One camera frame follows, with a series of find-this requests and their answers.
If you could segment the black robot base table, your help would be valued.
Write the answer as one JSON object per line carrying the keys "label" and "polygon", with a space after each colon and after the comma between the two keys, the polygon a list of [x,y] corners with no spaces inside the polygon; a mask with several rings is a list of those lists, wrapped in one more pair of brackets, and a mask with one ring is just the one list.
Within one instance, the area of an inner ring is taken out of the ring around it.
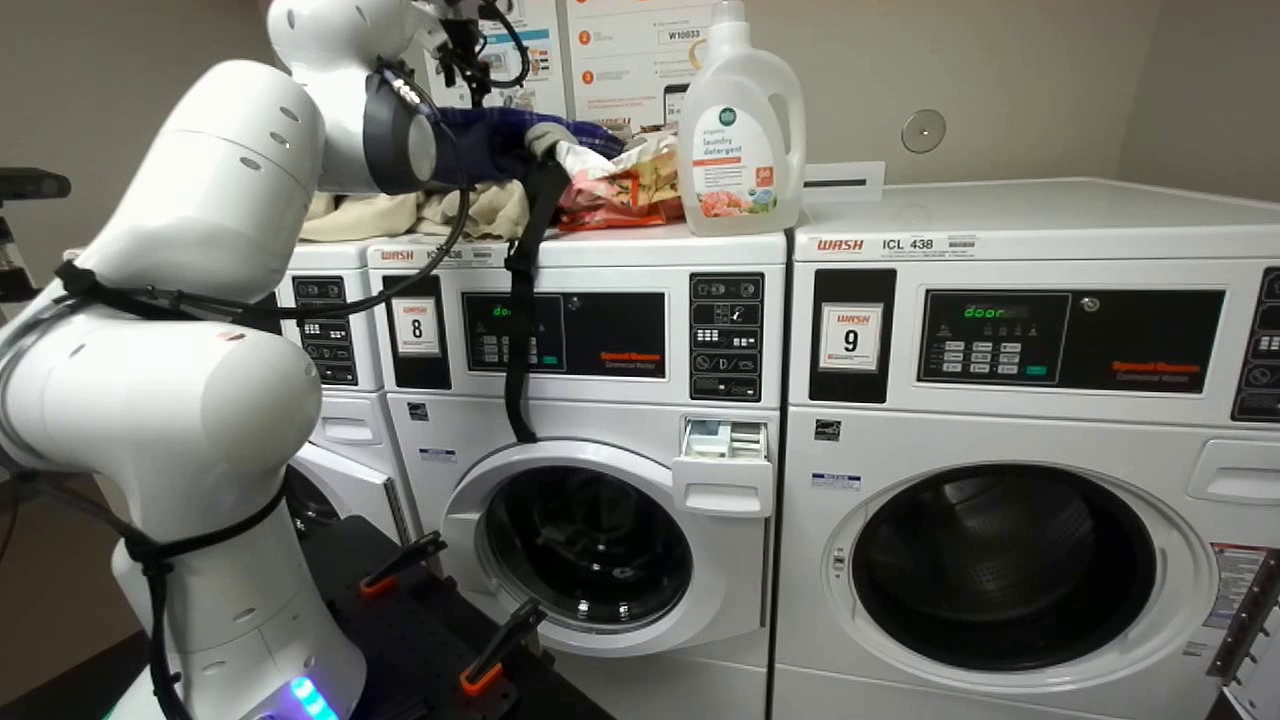
{"label": "black robot base table", "polygon": [[611,720],[522,644],[485,700],[465,700],[455,676],[501,625],[425,562],[406,568],[390,597],[359,599],[357,578],[395,552],[400,542],[369,521],[334,521],[305,534],[324,605],[369,659],[369,685],[359,702],[341,712],[318,676],[284,681],[250,720]]}

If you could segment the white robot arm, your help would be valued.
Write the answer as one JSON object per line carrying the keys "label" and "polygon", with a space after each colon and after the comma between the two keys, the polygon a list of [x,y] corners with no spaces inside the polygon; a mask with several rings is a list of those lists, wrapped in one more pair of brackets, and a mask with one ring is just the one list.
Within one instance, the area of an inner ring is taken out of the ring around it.
{"label": "white robot arm", "polygon": [[2,467],[84,471],[118,526],[146,667],[109,720],[347,720],[369,659],[326,611],[284,498],[314,426],[307,353],[248,315],[318,191],[460,166],[415,99],[433,29],[485,0],[272,0],[264,58],[213,62],[109,222],[2,322]]}

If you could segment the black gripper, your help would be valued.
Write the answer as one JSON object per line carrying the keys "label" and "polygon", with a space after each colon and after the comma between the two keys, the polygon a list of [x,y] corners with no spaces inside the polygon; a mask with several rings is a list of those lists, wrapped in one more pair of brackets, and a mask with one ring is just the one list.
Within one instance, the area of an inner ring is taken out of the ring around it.
{"label": "black gripper", "polygon": [[[485,54],[489,37],[485,25],[501,25],[514,49],[514,71],[495,76],[493,58]],[[445,39],[435,42],[435,58],[447,83],[465,83],[470,94],[489,94],[495,86],[518,86],[528,80],[528,42],[514,30],[511,15],[501,0],[439,0],[439,29]]]}

